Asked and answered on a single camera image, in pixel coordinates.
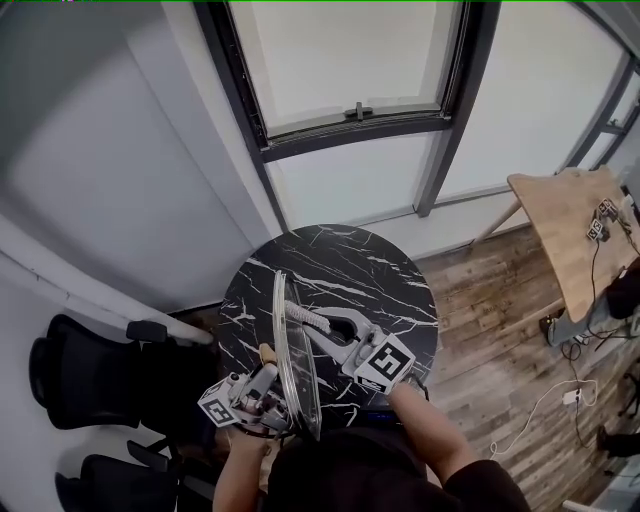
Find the clear glass plate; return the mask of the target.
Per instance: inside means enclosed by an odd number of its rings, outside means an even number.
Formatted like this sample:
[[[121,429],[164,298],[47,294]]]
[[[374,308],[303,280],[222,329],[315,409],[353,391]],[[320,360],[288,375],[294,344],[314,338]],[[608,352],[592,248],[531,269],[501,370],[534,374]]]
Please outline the clear glass plate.
[[[322,414],[311,341],[303,322],[290,311],[299,304],[297,289],[289,274],[277,270],[267,281],[266,291],[266,301],[259,307],[263,319],[256,328],[257,340],[273,350],[278,368],[278,378],[267,394],[284,400],[291,421],[279,438],[317,440]]]

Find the person's black clothed torso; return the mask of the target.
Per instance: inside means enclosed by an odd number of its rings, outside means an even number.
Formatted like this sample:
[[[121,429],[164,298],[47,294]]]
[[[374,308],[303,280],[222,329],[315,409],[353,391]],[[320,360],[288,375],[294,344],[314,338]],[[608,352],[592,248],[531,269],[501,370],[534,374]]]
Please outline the person's black clothed torso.
[[[295,439],[276,456],[262,512],[531,512],[495,461],[478,460],[446,483],[428,481],[398,430],[355,428],[317,442]]]

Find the grey side window frame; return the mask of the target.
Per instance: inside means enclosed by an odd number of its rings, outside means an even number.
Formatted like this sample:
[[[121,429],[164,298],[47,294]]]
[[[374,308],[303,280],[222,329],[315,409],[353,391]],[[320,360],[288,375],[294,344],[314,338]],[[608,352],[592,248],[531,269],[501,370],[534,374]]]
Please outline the grey side window frame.
[[[596,170],[606,164],[640,112],[638,93],[638,62],[632,53],[624,50],[603,98],[555,174],[569,167]]]

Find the black window frame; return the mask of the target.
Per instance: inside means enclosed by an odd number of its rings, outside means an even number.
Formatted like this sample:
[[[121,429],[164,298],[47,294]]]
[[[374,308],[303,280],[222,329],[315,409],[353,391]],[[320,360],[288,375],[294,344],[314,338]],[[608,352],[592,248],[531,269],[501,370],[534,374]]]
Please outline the black window frame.
[[[362,122],[337,121],[317,127],[295,128],[282,135],[267,133],[264,116],[250,77],[236,24],[228,2],[197,2],[197,21],[219,74],[235,122],[267,194],[279,226],[289,230],[281,203],[267,175],[270,162],[314,151],[395,136],[433,133],[435,148],[428,159],[427,175],[413,202],[420,217],[434,207],[476,102],[491,52],[501,2],[461,4],[460,27],[454,39],[453,63],[445,80],[444,103],[436,111],[411,108],[406,113],[378,113]]]

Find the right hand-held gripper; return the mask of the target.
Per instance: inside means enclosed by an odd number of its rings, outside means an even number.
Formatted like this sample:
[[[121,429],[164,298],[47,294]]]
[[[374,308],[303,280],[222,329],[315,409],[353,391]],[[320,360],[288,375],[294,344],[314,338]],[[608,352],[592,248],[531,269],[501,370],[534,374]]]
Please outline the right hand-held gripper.
[[[343,307],[317,308],[314,312],[329,320],[331,334],[341,340],[362,340],[339,345],[323,335],[311,335],[313,343],[356,384],[389,394],[410,371],[415,355],[394,334],[385,334],[358,310]]]

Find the person's right forearm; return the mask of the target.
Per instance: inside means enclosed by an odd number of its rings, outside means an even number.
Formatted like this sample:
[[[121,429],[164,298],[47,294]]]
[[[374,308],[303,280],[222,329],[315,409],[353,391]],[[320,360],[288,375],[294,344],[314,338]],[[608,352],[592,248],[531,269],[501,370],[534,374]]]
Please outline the person's right forearm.
[[[397,384],[387,399],[416,453],[441,484],[479,460],[456,425],[409,384]]]

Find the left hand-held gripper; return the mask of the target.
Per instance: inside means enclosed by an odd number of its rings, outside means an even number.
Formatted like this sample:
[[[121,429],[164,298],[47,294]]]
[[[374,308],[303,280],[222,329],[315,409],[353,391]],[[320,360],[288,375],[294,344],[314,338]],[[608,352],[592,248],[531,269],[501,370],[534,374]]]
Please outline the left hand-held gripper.
[[[209,387],[198,405],[218,428],[257,425],[260,399],[250,396],[266,396],[277,378],[278,368],[272,362],[262,364],[252,373],[231,373]]]

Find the black mesh office chair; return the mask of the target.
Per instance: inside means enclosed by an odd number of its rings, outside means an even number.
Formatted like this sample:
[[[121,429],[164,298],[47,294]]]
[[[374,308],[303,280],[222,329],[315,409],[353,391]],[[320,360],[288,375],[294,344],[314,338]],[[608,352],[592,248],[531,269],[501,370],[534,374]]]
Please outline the black mesh office chair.
[[[80,475],[55,475],[64,512],[210,512],[221,466],[183,457],[168,439],[127,443],[133,463],[89,455]]]
[[[197,401],[217,377],[214,351],[181,345],[151,321],[129,323],[126,337],[110,340],[59,314],[34,341],[31,391],[54,427],[144,426],[177,436],[199,424]]]

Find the person's left hand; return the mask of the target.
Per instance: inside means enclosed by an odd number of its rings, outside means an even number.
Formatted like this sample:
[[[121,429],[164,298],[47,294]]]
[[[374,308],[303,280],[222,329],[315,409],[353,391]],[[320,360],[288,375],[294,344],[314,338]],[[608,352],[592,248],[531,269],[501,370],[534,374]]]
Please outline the person's left hand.
[[[263,399],[246,397],[236,404],[237,427],[254,437],[276,439],[290,427],[290,416],[283,399],[269,393]]]

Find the white wall pipe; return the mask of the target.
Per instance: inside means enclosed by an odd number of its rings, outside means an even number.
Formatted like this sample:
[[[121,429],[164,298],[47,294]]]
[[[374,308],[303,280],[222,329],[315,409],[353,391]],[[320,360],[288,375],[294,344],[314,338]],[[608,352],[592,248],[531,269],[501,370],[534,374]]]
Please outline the white wall pipe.
[[[213,337],[208,332],[179,321],[169,315],[156,311],[134,301],[127,306],[123,298],[116,298],[114,305],[100,304],[97,299],[88,300],[52,283],[0,251],[0,276],[21,288],[29,290],[49,301],[93,320],[113,327],[125,329],[131,322],[148,321],[164,326],[167,333],[174,338],[199,343],[211,344]]]

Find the light wooden desk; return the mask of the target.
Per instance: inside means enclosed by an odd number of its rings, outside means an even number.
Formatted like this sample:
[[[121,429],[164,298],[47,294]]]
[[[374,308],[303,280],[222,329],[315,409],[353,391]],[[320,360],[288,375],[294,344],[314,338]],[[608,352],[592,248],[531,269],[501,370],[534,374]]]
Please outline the light wooden desk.
[[[640,258],[640,223],[616,177],[602,166],[595,171],[566,168],[547,177],[512,174],[507,182],[515,203],[471,244],[483,241],[522,209],[542,244],[562,297],[502,333],[517,331],[560,308],[574,322],[583,319],[597,297]],[[587,238],[587,230],[604,198],[615,204],[618,219],[609,224],[609,240],[597,243]]]

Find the person's left forearm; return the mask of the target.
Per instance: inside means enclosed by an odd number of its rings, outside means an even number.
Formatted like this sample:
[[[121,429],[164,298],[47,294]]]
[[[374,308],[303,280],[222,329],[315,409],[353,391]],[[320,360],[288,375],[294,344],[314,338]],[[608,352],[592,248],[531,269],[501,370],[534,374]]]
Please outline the person's left forearm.
[[[236,427],[227,428],[225,434],[229,454],[215,486],[212,512],[255,512],[268,440],[247,435]]]

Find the round black marble table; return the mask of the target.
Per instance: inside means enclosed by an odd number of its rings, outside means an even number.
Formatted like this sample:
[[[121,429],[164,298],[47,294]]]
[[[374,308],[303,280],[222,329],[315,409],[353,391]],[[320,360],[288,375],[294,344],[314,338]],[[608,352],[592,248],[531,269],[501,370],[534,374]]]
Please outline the round black marble table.
[[[308,309],[342,307],[395,335],[416,357],[412,373],[429,375],[438,345],[435,301],[422,273],[393,243],[367,230],[311,225],[264,244],[231,280],[219,315],[221,376],[245,374],[272,343],[272,292],[281,271]]]

